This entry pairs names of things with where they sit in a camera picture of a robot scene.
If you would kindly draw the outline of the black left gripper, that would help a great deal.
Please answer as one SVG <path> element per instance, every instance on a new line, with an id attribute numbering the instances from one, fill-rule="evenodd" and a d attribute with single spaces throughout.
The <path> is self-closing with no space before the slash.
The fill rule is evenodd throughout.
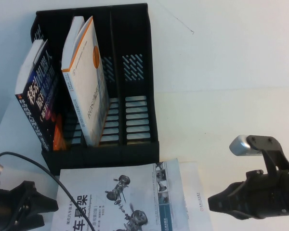
<path id="1" fill-rule="evenodd" d="M 39 193 L 33 181 L 23 181 L 12 190 L 0 189 L 0 231 L 29 231 L 43 227 L 44 218 L 39 214 L 57 210 L 57 201 Z M 13 223 L 14 211 L 33 216 Z"/>

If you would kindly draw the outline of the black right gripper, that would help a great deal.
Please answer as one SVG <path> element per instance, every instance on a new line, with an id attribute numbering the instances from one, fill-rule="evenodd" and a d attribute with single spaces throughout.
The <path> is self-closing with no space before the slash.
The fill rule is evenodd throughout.
<path id="1" fill-rule="evenodd" d="M 236 219 L 281 216 L 280 176 L 253 170 L 247 172 L 246 177 L 246 181 L 231 183 L 222 192 L 209 197 L 210 211 L 222 212 Z"/>

